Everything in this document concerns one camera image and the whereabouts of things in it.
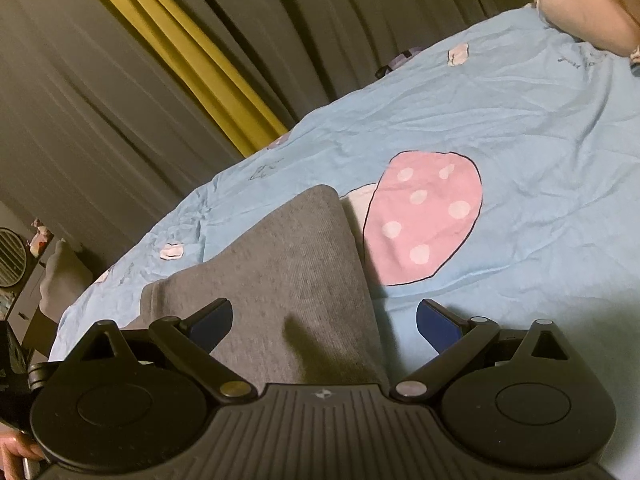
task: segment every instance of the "black plastic device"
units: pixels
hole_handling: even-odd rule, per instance
[[[42,446],[43,480],[612,478],[596,461],[613,402],[549,320],[501,330],[423,300],[417,327],[439,355],[388,394],[268,384],[259,396],[209,355],[232,319],[219,299],[148,330],[99,321],[28,373],[5,323],[0,416]]]

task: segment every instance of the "gray curtain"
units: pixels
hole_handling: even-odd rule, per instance
[[[0,0],[0,201],[92,270],[238,160],[100,0]]]
[[[403,50],[497,13],[493,0],[177,1],[289,126]]]

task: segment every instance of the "purple bag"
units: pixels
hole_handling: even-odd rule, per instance
[[[410,48],[409,50],[403,51],[400,54],[400,56],[396,56],[395,58],[393,58],[389,62],[389,64],[387,64],[385,66],[381,66],[376,71],[376,79],[382,79],[389,72],[393,72],[393,70],[397,70],[402,65],[404,65],[407,61],[409,61],[411,58],[413,58],[413,57],[417,56],[418,54],[420,54],[423,50],[424,50],[423,46],[414,46],[413,48]]]

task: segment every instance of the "yellow curtain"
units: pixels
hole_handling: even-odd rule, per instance
[[[173,0],[109,0],[175,72],[244,156],[286,128]]]

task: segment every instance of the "blue bedsheet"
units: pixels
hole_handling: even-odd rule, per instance
[[[461,42],[468,61],[450,67]],[[376,182],[399,152],[456,152],[482,179],[470,236],[432,278],[371,291],[391,378],[434,355],[415,329],[422,298],[514,328],[551,318],[618,407],[603,464],[640,478],[639,110],[628,60],[576,43],[535,10],[475,25],[193,191],[66,311],[51,357],[96,320],[126,325],[147,283],[212,258],[303,190],[345,194]],[[168,242],[184,244],[181,259],[159,259]]]

